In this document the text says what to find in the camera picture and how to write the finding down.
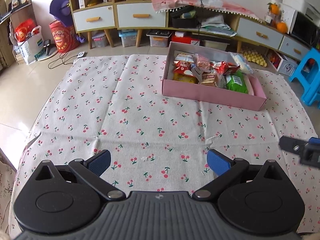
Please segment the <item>green snack package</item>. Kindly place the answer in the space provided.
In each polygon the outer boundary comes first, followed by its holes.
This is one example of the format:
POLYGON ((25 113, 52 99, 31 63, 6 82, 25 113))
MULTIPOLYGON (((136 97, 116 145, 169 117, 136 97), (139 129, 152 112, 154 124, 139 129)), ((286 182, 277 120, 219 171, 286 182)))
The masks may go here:
POLYGON ((233 74, 226 75, 226 87, 228 90, 239 92, 239 93, 248 93, 247 86, 244 81, 244 76, 242 72, 237 71, 233 74))

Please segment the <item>clear wafer biscuit packet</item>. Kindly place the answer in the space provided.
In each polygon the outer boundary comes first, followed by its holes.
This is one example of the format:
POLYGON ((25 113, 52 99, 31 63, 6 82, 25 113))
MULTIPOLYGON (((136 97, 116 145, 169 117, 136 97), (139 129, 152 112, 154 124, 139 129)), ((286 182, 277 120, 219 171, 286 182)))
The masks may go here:
POLYGON ((219 77, 215 73, 204 73, 202 74, 202 81, 200 84, 217 87, 219 85, 219 77))

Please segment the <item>large red popcorn snack bag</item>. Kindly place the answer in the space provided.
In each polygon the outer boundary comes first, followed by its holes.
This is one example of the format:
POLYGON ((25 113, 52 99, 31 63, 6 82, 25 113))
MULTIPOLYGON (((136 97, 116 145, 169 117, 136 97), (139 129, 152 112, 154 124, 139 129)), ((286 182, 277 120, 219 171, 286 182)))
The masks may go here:
POLYGON ((236 73, 240 69, 240 66, 230 62, 220 61, 220 62, 214 63, 213 68, 219 74, 229 75, 229 74, 236 73))

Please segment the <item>white blue bread package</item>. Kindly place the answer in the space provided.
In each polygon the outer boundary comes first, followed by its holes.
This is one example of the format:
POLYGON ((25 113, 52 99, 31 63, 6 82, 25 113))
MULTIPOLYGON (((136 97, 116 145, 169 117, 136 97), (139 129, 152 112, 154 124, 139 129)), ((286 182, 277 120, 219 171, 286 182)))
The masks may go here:
POLYGON ((248 61, 243 57, 242 54, 231 53, 233 60, 240 66, 240 71, 245 74, 253 75, 253 69, 250 67, 248 61))

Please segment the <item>pink wafer snack packet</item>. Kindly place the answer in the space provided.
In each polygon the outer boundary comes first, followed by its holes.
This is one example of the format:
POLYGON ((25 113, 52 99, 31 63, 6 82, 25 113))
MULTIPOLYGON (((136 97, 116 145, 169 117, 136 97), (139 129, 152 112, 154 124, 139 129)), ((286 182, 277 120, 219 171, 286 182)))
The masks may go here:
POLYGON ((202 70, 204 72, 210 72, 211 62, 207 57, 205 57, 199 53, 196 53, 195 54, 195 63, 196 63, 196 66, 198 68, 200 68, 200 70, 202 70))

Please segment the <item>small red snack packet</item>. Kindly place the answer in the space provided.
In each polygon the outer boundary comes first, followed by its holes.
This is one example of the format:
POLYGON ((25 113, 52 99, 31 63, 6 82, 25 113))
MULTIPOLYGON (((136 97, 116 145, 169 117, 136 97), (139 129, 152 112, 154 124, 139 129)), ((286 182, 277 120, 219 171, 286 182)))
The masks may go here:
POLYGON ((174 61, 174 74, 180 74, 184 76, 193 76, 191 71, 191 62, 188 61, 174 61))

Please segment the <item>orange white biscuit packet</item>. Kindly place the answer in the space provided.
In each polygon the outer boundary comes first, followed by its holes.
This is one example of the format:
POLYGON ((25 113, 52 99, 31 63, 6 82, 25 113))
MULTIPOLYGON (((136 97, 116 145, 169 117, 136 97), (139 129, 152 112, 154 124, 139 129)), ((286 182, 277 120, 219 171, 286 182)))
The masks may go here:
POLYGON ((194 62, 194 55, 181 52, 176 55, 175 61, 194 62))

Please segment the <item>silver truffle chocolate packet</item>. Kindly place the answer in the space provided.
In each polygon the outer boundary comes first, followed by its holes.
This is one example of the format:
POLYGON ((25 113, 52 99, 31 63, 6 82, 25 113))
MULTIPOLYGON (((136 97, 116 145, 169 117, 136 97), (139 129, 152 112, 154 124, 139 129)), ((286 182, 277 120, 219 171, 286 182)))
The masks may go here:
POLYGON ((203 70, 199 68, 198 66, 192 64, 191 65, 191 72, 193 75, 197 78, 198 82, 202 82, 202 75, 203 75, 203 70))

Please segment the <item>blue plastic stool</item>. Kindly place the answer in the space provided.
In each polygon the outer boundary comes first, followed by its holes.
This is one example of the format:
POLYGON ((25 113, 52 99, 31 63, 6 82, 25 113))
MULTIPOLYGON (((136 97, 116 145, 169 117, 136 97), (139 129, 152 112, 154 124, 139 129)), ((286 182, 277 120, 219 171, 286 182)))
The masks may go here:
POLYGON ((297 80, 303 87, 302 101, 307 106, 317 102, 319 108, 319 51, 312 48, 303 57, 298 67, 289 77, 289 81, 297 80))

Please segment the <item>cherry print white cloth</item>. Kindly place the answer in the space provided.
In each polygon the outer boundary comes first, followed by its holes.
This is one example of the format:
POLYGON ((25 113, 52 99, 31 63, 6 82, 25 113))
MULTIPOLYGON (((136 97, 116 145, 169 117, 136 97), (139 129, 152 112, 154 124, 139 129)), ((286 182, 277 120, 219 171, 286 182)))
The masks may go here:
POLYGON ((103 179, 132 190, 194 192, 214 178, 206 162, 214 148, 253 164, 276 160, 305 203, 299 232, 319 231, 319 170, 278 148, 283 135, 316 132, 285 79, 256 70, 267 100, 262 110, 162 95, 166 58, 87 57, 76 61, 44 105, 29 134, 12 196, 44 159, 63 165, 103 149, 111 167, 103 179))

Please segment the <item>yellow egg tray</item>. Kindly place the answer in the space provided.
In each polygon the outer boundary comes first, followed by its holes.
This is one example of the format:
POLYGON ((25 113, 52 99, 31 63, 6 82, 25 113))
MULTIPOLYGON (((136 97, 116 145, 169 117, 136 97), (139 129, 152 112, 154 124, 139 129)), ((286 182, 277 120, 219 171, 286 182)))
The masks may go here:
POLYGON ((264 57, 256 50, 245 49, 245 50, 240 51, 240 53, 244 56, 244 58, 248 62, 253 62, 253 63, 256 63, 262 67, 267 67, 267 63, 266 63, 264 57))

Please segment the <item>pink cardboard box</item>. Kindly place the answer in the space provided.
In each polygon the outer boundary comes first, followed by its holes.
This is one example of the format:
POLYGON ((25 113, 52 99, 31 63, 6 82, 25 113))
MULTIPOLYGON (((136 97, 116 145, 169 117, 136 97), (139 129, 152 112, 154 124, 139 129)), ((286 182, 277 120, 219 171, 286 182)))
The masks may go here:
POLYGON ((217 87, 174 81, 173 63, 178 52, 199 53, 217 61, 234 62, 229 52, 191 44, 170 42, 162 81, 162 94, 164 96, 210 102, 217 105, 244 108, 252 111, 259 111, 263 108, 267 98, 256 76, 251 75, 249 77, 254 92, 253 95, 217 87))

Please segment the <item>yellow snack packet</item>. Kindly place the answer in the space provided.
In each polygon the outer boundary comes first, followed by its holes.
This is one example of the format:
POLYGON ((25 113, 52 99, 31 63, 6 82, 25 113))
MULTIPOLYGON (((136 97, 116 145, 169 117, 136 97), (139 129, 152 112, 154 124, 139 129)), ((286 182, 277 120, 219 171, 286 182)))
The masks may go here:
POLYGON ((174 81, 180 81, 180 82, 193 83, 193 84, 197 84, 198 83, 198 80, 197 80, 196 77, 187 76, 187 75, 183 75, 183 74, 179 74, 179 73, 174 73, 173 80, 174 81))

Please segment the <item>black microwave oven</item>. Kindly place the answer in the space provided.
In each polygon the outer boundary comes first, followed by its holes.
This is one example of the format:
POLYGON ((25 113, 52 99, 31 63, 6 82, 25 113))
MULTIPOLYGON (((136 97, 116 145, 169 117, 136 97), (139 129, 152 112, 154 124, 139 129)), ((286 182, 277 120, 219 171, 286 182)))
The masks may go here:
POLYGON ((301 12, 297 12, 292 21, 290 35, 306 46, 317 48, 319 45, 319 27, 301 12))

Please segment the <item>orange fruit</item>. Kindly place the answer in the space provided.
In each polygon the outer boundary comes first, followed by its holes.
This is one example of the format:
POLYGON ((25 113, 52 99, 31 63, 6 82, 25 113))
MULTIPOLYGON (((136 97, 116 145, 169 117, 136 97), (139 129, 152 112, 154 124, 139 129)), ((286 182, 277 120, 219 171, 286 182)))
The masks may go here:
POLYGON ((276 24, 276 29, 277 31, 279 31, 282 34, 285 34, 288 32, 288 27, 287 24, 285 22, 278 22, 276 24))

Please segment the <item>red round drum container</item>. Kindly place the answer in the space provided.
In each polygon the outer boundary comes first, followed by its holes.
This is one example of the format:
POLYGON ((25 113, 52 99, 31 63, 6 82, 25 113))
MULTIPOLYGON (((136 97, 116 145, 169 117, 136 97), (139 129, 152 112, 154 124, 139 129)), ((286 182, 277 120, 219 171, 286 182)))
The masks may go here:
POLYGON ((61 21, 55 20, 49 24, 49 27, 59 53, 67 53, 80 45, 74 25, 66 27, 61 21))

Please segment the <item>white shopping bag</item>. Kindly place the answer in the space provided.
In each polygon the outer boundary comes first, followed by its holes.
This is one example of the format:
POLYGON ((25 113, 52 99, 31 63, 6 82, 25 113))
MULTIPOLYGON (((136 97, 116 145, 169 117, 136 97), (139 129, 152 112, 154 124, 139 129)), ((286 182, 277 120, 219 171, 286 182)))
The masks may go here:
POLYGON ((21 55, 27 65, 35 62, 43 54, 44 39, 42 36, 42 27, 36 26, 23 42, 18 42, 21 55))

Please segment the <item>clear plastic storage bin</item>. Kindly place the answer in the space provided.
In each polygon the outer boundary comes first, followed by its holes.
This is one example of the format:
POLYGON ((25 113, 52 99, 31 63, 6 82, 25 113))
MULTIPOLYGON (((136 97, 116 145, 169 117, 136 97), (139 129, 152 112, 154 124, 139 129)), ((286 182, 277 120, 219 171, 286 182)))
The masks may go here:
POLYGON ((133 29, 119 30, 118 36, 121 38, 122 46, 132 47, 136 45, 137 31, 133 29))

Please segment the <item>red gift bag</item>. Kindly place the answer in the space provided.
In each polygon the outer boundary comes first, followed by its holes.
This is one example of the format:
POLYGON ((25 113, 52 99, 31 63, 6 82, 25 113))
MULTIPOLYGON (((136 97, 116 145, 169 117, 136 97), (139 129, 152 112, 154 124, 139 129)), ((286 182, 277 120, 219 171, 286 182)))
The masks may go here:
POLYGON ((23 42, 29 38, 31 35, 31 31, 36 27, 35 22, 33 19, 29 18, 22 22, 16 29, 15 29, 15 39, 17 42, 23 42))

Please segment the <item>black bag on shelf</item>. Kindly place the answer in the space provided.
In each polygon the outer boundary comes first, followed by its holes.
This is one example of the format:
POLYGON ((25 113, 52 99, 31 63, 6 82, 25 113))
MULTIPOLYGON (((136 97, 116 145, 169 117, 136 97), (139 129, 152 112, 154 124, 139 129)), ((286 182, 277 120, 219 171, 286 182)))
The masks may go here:
POLYGON ((199 25, 197 12, 192 5, 169 12, 169 20, 173 28, 190 29, 196 28, 199 25))

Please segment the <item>wooden tv cabinet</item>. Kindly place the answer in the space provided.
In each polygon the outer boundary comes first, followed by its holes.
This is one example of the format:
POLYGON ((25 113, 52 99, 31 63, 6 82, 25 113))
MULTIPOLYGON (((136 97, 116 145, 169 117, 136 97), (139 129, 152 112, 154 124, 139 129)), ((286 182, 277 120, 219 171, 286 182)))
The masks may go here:
POLYGON ((263 46, 297 61, 310 50, 301 42, 274 27, 269 27, 243 8, 224 1, 211 0, 69 0, 77 33, 89 37, 103 30, 111 41, 110 30, 184 30, 193 35, 231 38, 238 42, 263 46))

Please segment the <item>purple hat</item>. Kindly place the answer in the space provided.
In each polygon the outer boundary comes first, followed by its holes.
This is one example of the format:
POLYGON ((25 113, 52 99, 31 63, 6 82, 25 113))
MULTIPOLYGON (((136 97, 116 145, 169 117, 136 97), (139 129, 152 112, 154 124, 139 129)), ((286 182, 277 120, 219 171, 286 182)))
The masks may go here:
POLYGON ((52 0, 49 7, 49 13, 65 27, 73 25, 69 0, 52 0))

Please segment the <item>pink cloth cabinet cover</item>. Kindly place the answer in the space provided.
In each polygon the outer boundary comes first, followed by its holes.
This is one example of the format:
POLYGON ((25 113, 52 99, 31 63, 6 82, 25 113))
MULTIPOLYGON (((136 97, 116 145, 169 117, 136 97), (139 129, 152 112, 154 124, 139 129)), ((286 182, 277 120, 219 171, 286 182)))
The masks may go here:
POLYGON ((240 15, 262 23, 252 11, 225 0, 151 0, 155 12, 174 11, 178 8, 193 6, 217 12, 240 15))

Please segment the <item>wooden side shelf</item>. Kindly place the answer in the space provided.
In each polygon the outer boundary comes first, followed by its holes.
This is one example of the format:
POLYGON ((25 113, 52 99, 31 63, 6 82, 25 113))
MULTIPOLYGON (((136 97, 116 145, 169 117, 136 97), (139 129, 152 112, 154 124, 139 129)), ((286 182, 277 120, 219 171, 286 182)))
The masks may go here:
POLYGON ((1 0, 1 68, 8 68, 16 62, 16 53, 9 36, 29 18, 35 20, 31 0, 1 0))

